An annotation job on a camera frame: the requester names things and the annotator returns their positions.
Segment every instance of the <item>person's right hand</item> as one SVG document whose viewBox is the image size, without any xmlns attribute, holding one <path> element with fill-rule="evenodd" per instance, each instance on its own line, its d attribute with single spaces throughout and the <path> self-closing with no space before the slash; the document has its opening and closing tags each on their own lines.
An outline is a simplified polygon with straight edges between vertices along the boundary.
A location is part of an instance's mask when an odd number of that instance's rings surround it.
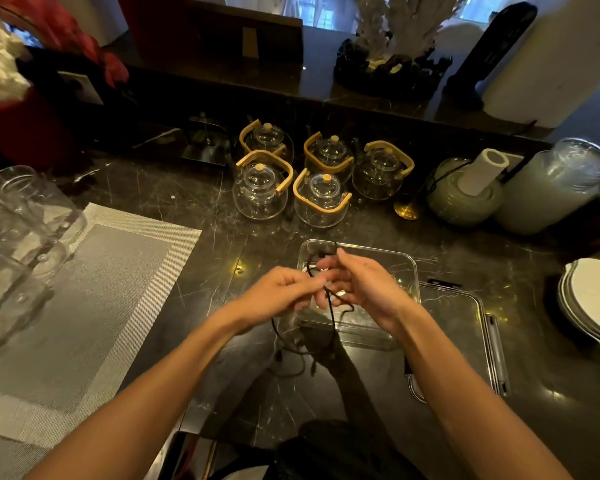
<svg viewBox="0 0 600 480">
<path fill-rule="evenodd" d="M 378 325 L 399 338 L 404 334 L 404 320 L 412 317 L 428 316 L 427 311 L 416 303 L 395 281 L 384 267 L 373 259 L 355 256 L 338 249 L 337 256 L 327 256 L 316 264 L 318 269 L 338 269 L 329 289 L 333 292 L 344 290 L 342 303 L 362 306 Z M 316 302 L 326 308 L 326 293 L 317 295 Z"/>
</svg>

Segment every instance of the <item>glass teapot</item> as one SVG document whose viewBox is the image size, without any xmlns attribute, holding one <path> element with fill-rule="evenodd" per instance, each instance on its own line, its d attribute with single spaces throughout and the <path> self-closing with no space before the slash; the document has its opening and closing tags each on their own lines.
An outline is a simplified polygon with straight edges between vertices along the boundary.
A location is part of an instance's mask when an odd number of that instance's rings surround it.
<svg viewBox="0 0 600 480">
<path fill-rule="evenodd" d="M 261 221 L 284 210 L 294 177 L 289 162 L 266 150 L 255 150 L 235 166 L 233 201 L 242 215 Z M 282 172 L 287 172 L 288 176 L 284 177 Z"/>
<path fill-rule="evenodd" d="M 406 153 L 387 141 L 373 141 L 365 146 L 361 161 L 353 172 L 352 183 L 360 194 L 371 200 L 392 197 L 410 174 L 415 163 Z"/>
<path fill-rule="evenodd" d="M 320 131 L 304 142 L 304 156 L 304 167 L 311 173 L 336 175 L 342 183 L 349 179 L 356 163 L 352 152 L 338 136 L 323 139 Z"/>
<path fill-rule="evenodd" d="M 245 155 L 254 150 L 266 150 L 282 160 L 293 163 L 293 142 L 282 129 L 271 123 L 262 124 L 255 120 L 240 131 L 240 144 Z"/>
<path fill-rule="evenodd" d="M 335 175 L 312 175 L 305 168 L 294 182 L 294 206 L 298 217 L 312 227 L 335 226 L 344 219 L 351 200 L 351 193 L 342 191 L 342 185 Z"/>
</svg>

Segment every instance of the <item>stack of plates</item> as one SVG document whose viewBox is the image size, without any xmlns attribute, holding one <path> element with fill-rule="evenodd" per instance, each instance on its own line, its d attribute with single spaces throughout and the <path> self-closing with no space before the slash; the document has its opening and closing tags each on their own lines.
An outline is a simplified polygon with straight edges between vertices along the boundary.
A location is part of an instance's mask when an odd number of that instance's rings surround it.
<svg viewBox="0 0 600 480">
<path fill-rule="evenodd" d="M 570 322 L 600 343 L 599 259 L 578 259 L 565 266 L 558 304 Z"/>
</svg>

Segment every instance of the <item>person's left hand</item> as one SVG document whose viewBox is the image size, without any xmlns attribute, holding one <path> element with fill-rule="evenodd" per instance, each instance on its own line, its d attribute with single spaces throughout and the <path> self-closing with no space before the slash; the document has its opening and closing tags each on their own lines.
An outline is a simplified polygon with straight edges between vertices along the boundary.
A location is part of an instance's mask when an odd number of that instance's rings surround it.
<svg viewBox="0 0 600 480">
<path fill-rule="evenodd" d="M 330 281 L 330 274 L 337 271 L 325 271 L 312 278 L 297 269 L 276 266 L 229 306 L 238 316 L 241 330 L 246 330 L 284 310 L 309 306 L 312 296 L 318 294 Z"/>
</svg>

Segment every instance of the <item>human hand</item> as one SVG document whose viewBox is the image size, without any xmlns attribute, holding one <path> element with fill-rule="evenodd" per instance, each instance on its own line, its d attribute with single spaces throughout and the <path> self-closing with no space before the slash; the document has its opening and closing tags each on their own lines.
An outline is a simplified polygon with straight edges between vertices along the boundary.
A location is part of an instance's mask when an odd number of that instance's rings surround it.
<svg viewBox="0 0 600 480">
<path fill-rule="evenodd" d="M 341 302 L 362 306 L 380 328 L 396 338 L 404 334 L 406 319 L 429 315 L 373 259 L 348 254 L 339 248 L 336 256 L 321 259 L 316 267 L 328 269 L 322 275 L 332 281 L 328 286 L 331 291 L 346 291 L 340 297 Z M 321 308 L 328 306 L 327 300 L 326 292 L 316 295 Z"/>
<path fill-rule="evenodd" d="M 301 310 L 309 306 L 312 296 L 338 273 L 334 269 L 311 277 L 297 269 L 276 266 L 228 306 L 232 308 L 240 330 L 246 330 L 284 310 Z"/>
</svg>

